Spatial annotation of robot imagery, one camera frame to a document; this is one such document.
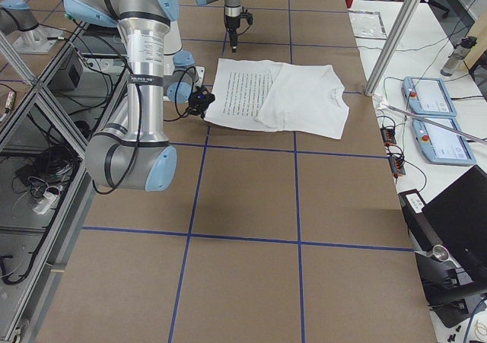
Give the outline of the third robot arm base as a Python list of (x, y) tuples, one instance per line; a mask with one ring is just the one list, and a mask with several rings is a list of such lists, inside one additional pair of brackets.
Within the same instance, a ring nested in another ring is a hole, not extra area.
[(1, 1), (1, 32), (8, 36), (18, 32), (14, 49), (22, 54), (47, 54), (64, 34), (64, 30), (44, 27), (24, 0)]

